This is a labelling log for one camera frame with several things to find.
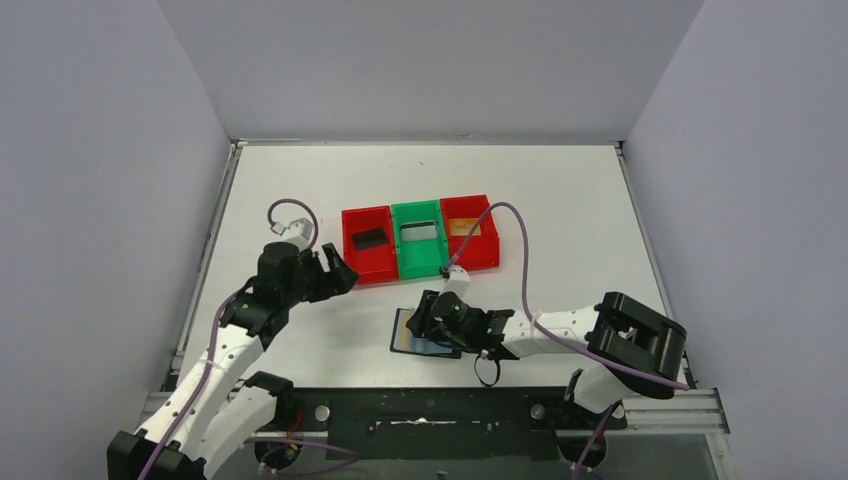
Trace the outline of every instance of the white table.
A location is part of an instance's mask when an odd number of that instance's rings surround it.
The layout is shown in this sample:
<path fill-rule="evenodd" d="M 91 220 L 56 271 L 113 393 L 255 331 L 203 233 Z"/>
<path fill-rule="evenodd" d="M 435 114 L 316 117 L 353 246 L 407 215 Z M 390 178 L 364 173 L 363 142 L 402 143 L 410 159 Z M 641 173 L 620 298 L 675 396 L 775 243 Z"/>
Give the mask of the white table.
<path fill-rule="evenodd" d="M 278 238 L 265 220 L 273 200 L 293 197 L 309 204 L 319 218 L 318 245 L 333 242 L 341 253 L 344 209 L 480 193 L 491 202 L 513 203 L 524 216 L 534 311 L 584 307 L 618 290 L 664 312 L 612 146 L 247 145 L 190 330 L 186 365 L 208 343 L 218 305 L 255 274 L 262 247 Z M 301 216 L 294 206 L 275 211 L 283 223 Z M 501 266 L 472 272 L 465 300 L 483 309 L 519 310 L 520 231 L 509 211 L 495 210 L 494 216 Z M 245 377 L 264 370 L 297 387 L 479 386 L 470 355 L 450 360 L 389 351 L 395 310 L 414 307 L 422 290 L 441 284 L 432 278 L 358 287 L 299 305 Z M 575 368 L 589 364 L 576 354 L 503 362 L 498 386 L 565 385 Z M 491 378 L 494 367 L 480 370 Z"/>

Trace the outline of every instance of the wire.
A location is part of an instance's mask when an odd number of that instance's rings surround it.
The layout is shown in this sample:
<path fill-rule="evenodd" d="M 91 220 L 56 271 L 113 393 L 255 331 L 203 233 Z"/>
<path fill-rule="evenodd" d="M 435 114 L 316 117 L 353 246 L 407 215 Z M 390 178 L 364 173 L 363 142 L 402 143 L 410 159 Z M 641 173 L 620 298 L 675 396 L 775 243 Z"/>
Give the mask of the wire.
<path fill-rule="evenodd" d="M 497 369 L 495 371 L 495 381 L 493 381 L 492 383 L 486 383 L 483 381 L 483 378 L 480 377 L 480 372 L 477 371 L 477 362 L 479 362 L 481 358 L 483 358 L 483 354 L 478 353 L 477 358 L 474 359 L 474 375 L 477 375 L 477 381 L 480 382 L 480 385 L 483 385 L 486 388 L 494 387 L 495 384 L 498 383 L 501 379 L 501 361 L 493 360 L 493 362 L 495 362 L 495 368 Z"/>
<path fill-rule="evenodd" d="M 297 411 L 297 420 L 295 420 L 294 425 L 292 426 L 292 428 L 290 428 L 290 429 L 288 430 L 288 432 L 286 432 L 286 433 L 288 433 L 288 434 L 289 434 L 289 437 L 291 437 L 291 436 L 292 436 L 292 434 L 293 434 L 294 432 L 296 432 L 298 428 L 300 428 L 300 425 L 301 425 L 302 423 L 303 423 L 303 411 L 302 411 L 302 410 L 298 410 L 298 411 Z"/>
<path fill-rule="evenodd" d="M 348 450 L 346 448 L 337 447 L 335 445 L 328 445 L 326 443 L 317 443 L 317 442 L 307 442 L 306 440 L 294 440 L 291 438 L 282 438 L 282 437 L 253 437 L 245 440 L 244 443 L 260 443 L 260 442 L 269 442 L 269 443 L 282 443 L 283 446 L 280 448 L 275 448 L 265 455 L 262 455 L 262 458 L 259 459 L 259 463 L 264 464 L 265 460 L 268 459 L 271 455 L 278 453 L 282 450 L 285 450 L 289 445 L 298 445 L 301 447 L 312 447 L 312 448 L 321 448 L 330 452 L 338 452 L 343 453 L 345 455 L 350 456 L 350 460 L 346 460 L 341 463 L 336 463 L 334 465 L 329 465 L 326 467 L 316 468 L 315 470 L 306 470 L 299 472 L 289 472 L 286 470 L 277 470 L 277 475 L 282 475 L 286 477 L 306 477 L 309 475 L 319 475 L 322 473 L 328 473 L 336 471 L 340 468 L 344 468 L 348 465 L 356 463 L 359 461 L 359 454 L 354 452 L 353 450 Z"/>
<path fill-rule="evenodd" d="M 244 284 L 243 287 L 236 290 L 232 293 L 224 303 L 218 307 L 217 312 L 215 312 L 215 320 L 212 322 L 212 333 L 209 335 L 209 348 L 207 348 L 208 356 L 207 362 L 203 367 L 203 373 L 200 376 L 200 381 L 197 383 L 197 387 L 194 388 L 194 391 L 191 392 L 191 396 L 188 397 L 186 404 L 183 406 L 182 410 L 177 414 L 174 421 L 171 422 L 171 426 L 168 427 L 168 430 L 165 431 L 165 434 L 162 435 L 162 439 L 159 440 L 159 443 L 156 444 L 156 447 L 153 449 L 153 453 L 150 454 L 150 457 L 147 459 L 147 463 L 144 464 L 144 467 L 141 469 L 141 473 L 138 474 L 137 480 L 145 480 L 147 475 L 153 469 L 153 465 L 156 464 L 156 460 L 159 459 L 159 455 L 162 454 L 162 450 L 165 449 L 165 445 L 168 444 L 168 440 L 171 439 L 171 436 L 174 435 L 174 432 L 177 430 L 177 427 L 180 426 L 180 423 L 185 418 L 186 414 L 191 407 L 194 405 L 194 402 L 197 400 L 197 397 L 200 396 L 200 392 L 203 391 L 203 388 L 206 386 L 206 382 L 209 381 L 209 375 L 212 372 L 212 362 L 215 360 L 215 346 L 218 342 L 218 323 L 221 320 L 221 317 L 224 315 L 224 310 L 227 308 L 227 305 L 230 304 L 238 295 L 244 293 L 245 290 L 250 288 L 253 284 L 253 278 L 249 279 L 247 283 Z"/>
<path fill-rule="evenodd" d="M 601 436 L 601 433 L 604 431 L 604 425 L 606 425 L 609 416 L 612 414 L 612 411 L 618 406 L 618 402 L 613 403 L 609 407 L 607 407 L 604 415 L 601 417 L 601 421 L 598 422 L 598 426 L 595 427 L 595 431 L 592 432 L 592 436 L 589 437 L 589 441 L 586 443 L 586 446 L 583 448 L 583 452 L 580 453 L 580 458 L 577 459 L 577 463 L 574 464 L 574 472 L 571 474 L 571 480 L 577 480 L 580 478 L 580 469 L 583 467 L 583 462 L 586 460 L 586 455 L 589 454 L 589 450 L 592 449 L 592 445 L 595 444 L 595 440 Z"/>
<path fill-rule="evenodd" d="M 589 349 L 582 343 L 576 342 L 574 340 L 569 340 L 567 338 L 558 337 L 544 326 L 533 321 L 534 317 L 533 314 L 530 312 L 530 306 L 527 303 L 527 271 L 530 263 L 530 240 L 527 237 L 527 227 L 524 225 L 524 219 L 521 217 L 521 214 L 518 213 L 518 210 L 514 206 L 512 206 L 512 204 L 507 202 L 497 202 L 489 205 L 489 208 L 487 208 L 486 211 L 483 212 L 483 214 L 480 215 L 479 218 L 477 218 L 477 223 L 474 224 L 468 235 L 466 235 L 465 240 L 462 241 L 462 245 L 460 245 L 456 253 L 450 258 L 450 261 L 448 261 L 446 268 L 452 267 L 457 262 L 457 260 L 459 260 L 460 255 L 462 255 L 462 252 L 465 250 L 465 247 L 468 246 L 468 242 L 471 241 L 473 233 L 483 222 L 483 219 L 485 219 L 486 216 L 489 215 L 492 210 L 497 207 L 505 207 L 512 211 L 512 213 L 515 215 L 516 220 L 518 220 L 518 226 L 521 227 L 521 236 L 524 240 L 524 267 L 521 272 L 521 304 L 524 308 L 524 314 L 527 315 L 527 318 L 531 322 L 535 323 L 536 328 L 538 328 L 540 332 L 544 333 L 551 340 L 559 343 L 560 345 L 570 350 L 573 350 L 585 357 L 589 357 L 592 360 L 612 370 L 617 370 L 619 372 L 626 373 L 628 375 L 632 375 L 643 380 L 648 380 L 664 387 L 671 387 L 677 390 L 689 390 L 689 386 L 686 384 L 675 382 L 674 380 L 669 380 L 667 378 L 660 377 L 659 375 L 645 373 L 640 370 L 636 370 L 635 368 L 622 365 L 620 363 L 601 357 L 600 355 L 594 354 L 590 352 Z"/>
<path fill-rule="evenodd" d="M 309 208 L 309 205 L 295 198 L 281 198 L 279 200 L 275 200 L 271 203 L 271 205 L 268 206 L 268 212 L 265 214 L 266 218 L 268 219 L 268 223 L 271 224 L 271 227 L 274 226 L 274 217 L 272 216 L 272 213 L 274 213 L 275 208 L 284 203 L 292 203 L 294 205 L 299 206 L 300 208 L 306 210 L 306 213 L 308 213 L 309 217 L 312 218 L 312 224 L 315 225 L 315 230 L 312 231 L 312 238 L 309 240 L 309 245 L 306 247 L 307 250 L 312 250 L 312 247 L 315 246 L 315 242 L 318 241 L 318 217 L 315 216 L 315 212 L 313 212 L 312 209 Z"/>

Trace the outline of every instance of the white wall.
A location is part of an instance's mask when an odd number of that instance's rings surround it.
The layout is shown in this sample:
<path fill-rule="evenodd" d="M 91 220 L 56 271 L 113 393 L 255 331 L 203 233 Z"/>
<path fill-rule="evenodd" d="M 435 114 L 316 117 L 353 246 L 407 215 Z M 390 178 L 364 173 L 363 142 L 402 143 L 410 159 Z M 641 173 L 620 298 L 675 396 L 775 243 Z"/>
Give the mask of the white wall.
<path fill-rule="evenodd" d="M 234 138 L 604 143 L 703 0 L 160 0 Z"/>
<path fill-rule="evenodd" d="M 0 65 L 0 478 L 105 478 L 166 371 L 227 137 L 153 0 L 2 2 Z"/>
<path fill-rule="evenodd" d="M 625 154 L 742 478 L 848 471 L 848 3 L 707 0 Z"/>

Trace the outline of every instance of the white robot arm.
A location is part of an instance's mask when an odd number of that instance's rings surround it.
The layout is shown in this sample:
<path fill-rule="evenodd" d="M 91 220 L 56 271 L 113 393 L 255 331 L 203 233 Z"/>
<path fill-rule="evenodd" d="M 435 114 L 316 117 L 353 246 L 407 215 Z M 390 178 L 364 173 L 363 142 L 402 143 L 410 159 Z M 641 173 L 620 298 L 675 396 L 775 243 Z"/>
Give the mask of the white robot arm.
<path fill-rule="evenodd" d="M 265 372 L 219 409 L 288 323 L 291 308 L 345 294 L 359 279 L 332 244 L 322 247 L 329 265 L 324 271 L 306 248 L 312 227 L 306 219 L 275 225 L 281 241 L 265 246 L 257 275 L 219 309 L 207 351 L 162 408 L 134 433 L 119 432 L 112 440 L 109 480 L 211 478 L 258 429 L 292 422 L 292 382 Z"/>
<path fill-rule="evenodd" d="M 468 273 L 454 265 L 443 274 L 447 277 L 444 288 L 425 291 L 407 322 L 416 337 L 494 361 L 572 354 L 577 345 L 613 366 L 636 370 L 636 375 L 628 374 L 596 362 L 577 372 L 570 399 L 595 414 L 634 392 L 653 398 L 674 395 L 672 386 L 654 379 L 667 384 L 676 379 L 686 330 L 632 298 L 608 292 L 597 305 L 529 319 L 521 311 L 468 306 L 462 301 L 470 284 Z"/>

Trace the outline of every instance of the green bin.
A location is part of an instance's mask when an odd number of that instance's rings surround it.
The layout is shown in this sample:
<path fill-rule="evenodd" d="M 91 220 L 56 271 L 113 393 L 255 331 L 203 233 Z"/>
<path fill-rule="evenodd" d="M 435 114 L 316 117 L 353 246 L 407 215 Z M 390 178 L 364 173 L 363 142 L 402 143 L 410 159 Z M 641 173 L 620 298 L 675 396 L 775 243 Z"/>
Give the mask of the green bin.
<path fill-rule="evenodd" d="M 448 262 L 448 240 L 438 200 L 392 205 L 400 278 L 430 277 Z"/>

